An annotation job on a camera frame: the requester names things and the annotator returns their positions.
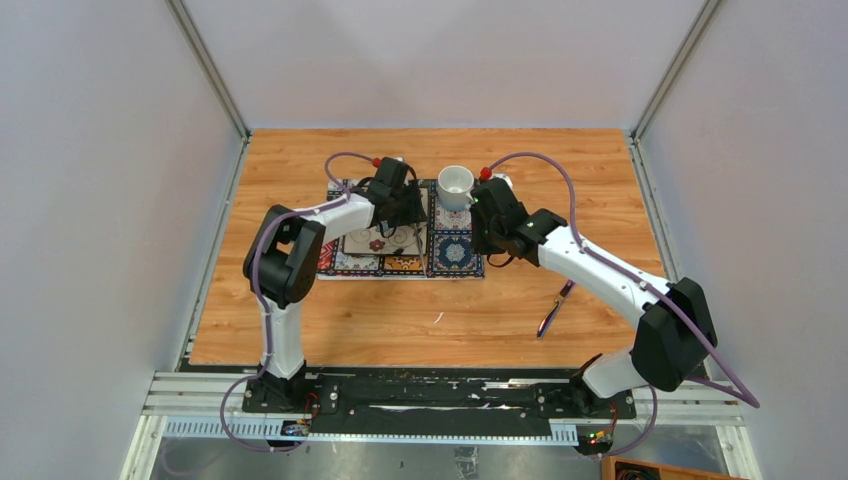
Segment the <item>colourful patterned placemat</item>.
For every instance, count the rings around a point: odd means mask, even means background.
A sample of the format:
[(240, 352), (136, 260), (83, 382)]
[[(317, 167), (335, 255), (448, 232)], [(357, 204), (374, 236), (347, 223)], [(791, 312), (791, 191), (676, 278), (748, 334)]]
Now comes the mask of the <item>colourful patterned placemat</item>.
[(425, 258), (427, 277), (422, 277), (419, 256), (349, 255), (341, 251), (343, 237), (322, 248), (319, 280), (355, 279), (481, 279), (485, 261), (471, 249), (472, 227), (468, 210), (447, 211), (438, 199), (433, 179), (420, 182), (427, 228)]

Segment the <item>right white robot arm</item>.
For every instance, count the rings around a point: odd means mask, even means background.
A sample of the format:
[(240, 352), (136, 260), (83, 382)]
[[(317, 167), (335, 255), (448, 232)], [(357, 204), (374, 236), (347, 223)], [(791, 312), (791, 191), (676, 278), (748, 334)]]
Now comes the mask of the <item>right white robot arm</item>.
[(563, 275), (603, 300), (635, 328), (632, 346), (601, 355), (579, 374), (571, 403), (596, 417), (625, 390), (650, 385), (673, 392), (717, 346), (701, 286), (671, 283), (624, 262), (581, 236), (566, 219), (529, 214), (510, 184), (492, 178), (470, 193), (472, 248), (506, 253)]

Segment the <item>silver fork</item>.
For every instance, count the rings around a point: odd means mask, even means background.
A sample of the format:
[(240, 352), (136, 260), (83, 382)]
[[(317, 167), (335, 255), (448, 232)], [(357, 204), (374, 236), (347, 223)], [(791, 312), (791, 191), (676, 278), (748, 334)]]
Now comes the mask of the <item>silver fork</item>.
[(413, 224), (413, 227), (414, 227), (414, 238), (415, 238), (415, 241), (416, 241), (416, 246), (417, 246), (417, 249), (418, 249), (418, 256), (419, 256), (419, 260), (420, 260), (420, 263), (421, 263), (422, 277), (426, 278), (427, 277), (427, 261), (426, 261), (426, 258), (425, 258), (426, 248), (425, 248), (425, 245), (424, 245), (424, 241), (421, 239), (422, 228), (421, 228), (419, 222), (415, 222)]

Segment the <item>white mug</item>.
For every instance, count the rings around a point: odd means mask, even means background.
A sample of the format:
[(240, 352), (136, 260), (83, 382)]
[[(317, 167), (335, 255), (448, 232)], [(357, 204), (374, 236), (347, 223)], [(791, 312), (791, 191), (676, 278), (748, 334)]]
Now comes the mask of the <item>white mug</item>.
[(436, 178), (437, 195), (441, 206), (447, 211), (467, 209), (472, 202), (470, 192), (475, 178), (463, 166), (451, 165), (443, 168)]

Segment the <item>square floral plate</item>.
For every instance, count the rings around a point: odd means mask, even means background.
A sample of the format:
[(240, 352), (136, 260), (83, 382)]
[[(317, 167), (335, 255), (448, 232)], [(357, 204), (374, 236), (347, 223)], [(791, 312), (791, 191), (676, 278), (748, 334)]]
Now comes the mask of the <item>square floral plate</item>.
[[(422, 228), (421, 239), (427, 243), (427, 228)], [(341, 251), (349, 255), (417, 256), (413, 225), (357, 230), (343, 237)]]

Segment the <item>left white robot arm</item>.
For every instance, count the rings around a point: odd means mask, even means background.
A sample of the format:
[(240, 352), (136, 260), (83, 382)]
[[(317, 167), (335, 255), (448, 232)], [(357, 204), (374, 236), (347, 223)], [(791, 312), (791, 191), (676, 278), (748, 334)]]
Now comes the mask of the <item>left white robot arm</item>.
[(376, 158), (375, 172), (353, 186), (339, 179), (337, 198), (312, 207), (272, 206), (257, 231), (243, 274), (263, 317), (263, 352), (253, 382), (283, 413), (306, 400), (301, 342), (303, 301), (312, 289), (322, 248), (359, 230), (394, 230), (425, 220), (418, 176), (408, 163)]

